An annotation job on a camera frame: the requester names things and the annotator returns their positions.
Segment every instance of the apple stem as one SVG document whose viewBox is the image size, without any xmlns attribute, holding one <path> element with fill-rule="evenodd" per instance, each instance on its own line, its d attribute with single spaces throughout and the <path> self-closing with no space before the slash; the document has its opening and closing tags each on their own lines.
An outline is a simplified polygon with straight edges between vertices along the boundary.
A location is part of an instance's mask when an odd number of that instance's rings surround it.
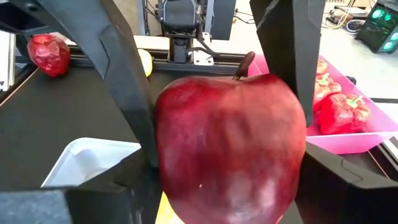
<svg viewBox="0 0 398 224">
<path fill-rule="evenodd" d="M 241 77 L 248 76 L 249 66 L 253 62 L 255 56 L 256 56 L 256 53 L 249 52 L 243 57 L 241 63 L 239 64 L 238 69 L 236 70 L 234 77 L 232 78 L 233 80 L 238 81 L 241 79 Z"/>
</svg>

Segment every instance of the pink bin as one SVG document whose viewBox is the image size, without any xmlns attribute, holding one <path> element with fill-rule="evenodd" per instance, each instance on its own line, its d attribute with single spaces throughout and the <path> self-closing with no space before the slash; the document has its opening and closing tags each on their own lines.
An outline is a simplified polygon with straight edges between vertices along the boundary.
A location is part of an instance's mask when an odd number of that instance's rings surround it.
<svg viewBox="0 0 398 224">
<path fill-rule="evenodd" d="M 323 57 L 320 58 L 328 63 L 330 78 L 341 85 L 344 94 L 351 93 L 357 96 L 364 96 L 364 94 L 333 65 Z M 269 73 L 269 70 L 265 57 L 263 55 L 256 55 L 253 63 L 250 64 L 249 76 L 267 73 Z M 312 126 L 307 129 L 307 141 L 334 154 L 351 154 L 366 152 L 398 133 L 398 124 L 393 122 L 393 120 L 380 110 L 368 97 L 364 96 L 363 100 L 371 110 L 371 120 L 366 127 L 366 132 L 321 135 L 315 118 Z"/>
</svg>

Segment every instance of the white bracket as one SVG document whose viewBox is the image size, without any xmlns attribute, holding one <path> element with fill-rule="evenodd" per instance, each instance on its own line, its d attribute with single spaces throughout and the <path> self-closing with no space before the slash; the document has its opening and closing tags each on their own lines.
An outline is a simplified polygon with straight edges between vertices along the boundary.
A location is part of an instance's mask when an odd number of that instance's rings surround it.
<svg viewBox="0 0 398 224">
<path fill-rule="evenodd" d="M 15 34 L 0 31 L 0 90 L 14 84 Z"/>
<path fill-rule="evenodd" d="M 202 37 L 204 43 L 210 47 L 211 46 L 210 34 L 204 32 L 202 33 Z M 193 47 L 204 48 L 204 46 L 201 43 L 199 43 L 199 41 L 196 39 L 193 40 Z M 205 53 L 201 50 L 195 50 L 192 52 L 192 60 L 194 65 L 214 65 L 213 57 L 210 54 Z"/>
</svg>

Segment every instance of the red bell pepper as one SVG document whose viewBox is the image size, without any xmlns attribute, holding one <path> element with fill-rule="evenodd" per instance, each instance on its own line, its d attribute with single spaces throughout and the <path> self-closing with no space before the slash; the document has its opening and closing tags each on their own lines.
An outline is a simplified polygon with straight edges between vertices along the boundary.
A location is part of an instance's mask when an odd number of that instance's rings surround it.
<svg viewBox="0 0 398 224">
<path fill-rule="evenodd" d="M 364 130 L 371 112 L 362 96 L 336 93 L 325 98 L 318 121 L 322 134 L 350 134 Z"/>
<path fill-rule="evenodd" d="M 322 100 L 330 94 L 341 92 L 341 85 L 329 78 L 329 73 L 319 75 L 315 79 L 315 91 L 313 96 L 313 111 L 321 108 Z"/>
<path fill-rule="evenodd" d="M 50 34 L 33 36 L 27 44 L 30 59 L 48 76 L 64 75 L 69 67 L 70 50 L 59 37 Z"/>
<path fill-rule="evenodd" d="M 323 75 L 327 71 L 328 71 L 328 64 L 324 60 L 318 59 L 317 75 Z"/>
</svg>

